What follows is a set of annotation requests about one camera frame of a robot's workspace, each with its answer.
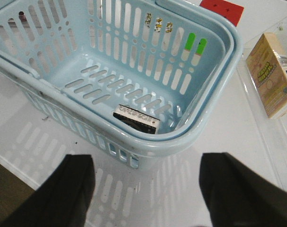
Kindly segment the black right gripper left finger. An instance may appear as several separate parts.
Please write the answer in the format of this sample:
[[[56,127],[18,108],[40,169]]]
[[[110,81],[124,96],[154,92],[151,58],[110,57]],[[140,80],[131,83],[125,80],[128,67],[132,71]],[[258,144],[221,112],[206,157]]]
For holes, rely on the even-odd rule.
[[[1,227],[82,227],[95,189],[91,155],[66,155]]]

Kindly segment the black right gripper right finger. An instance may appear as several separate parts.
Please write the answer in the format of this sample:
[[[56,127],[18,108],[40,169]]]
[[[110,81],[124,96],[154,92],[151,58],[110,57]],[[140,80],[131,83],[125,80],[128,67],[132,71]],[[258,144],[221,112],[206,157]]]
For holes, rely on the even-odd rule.
[[[287,192],[229,153],[204,153],[199,186],[215,227],[287,227]]]

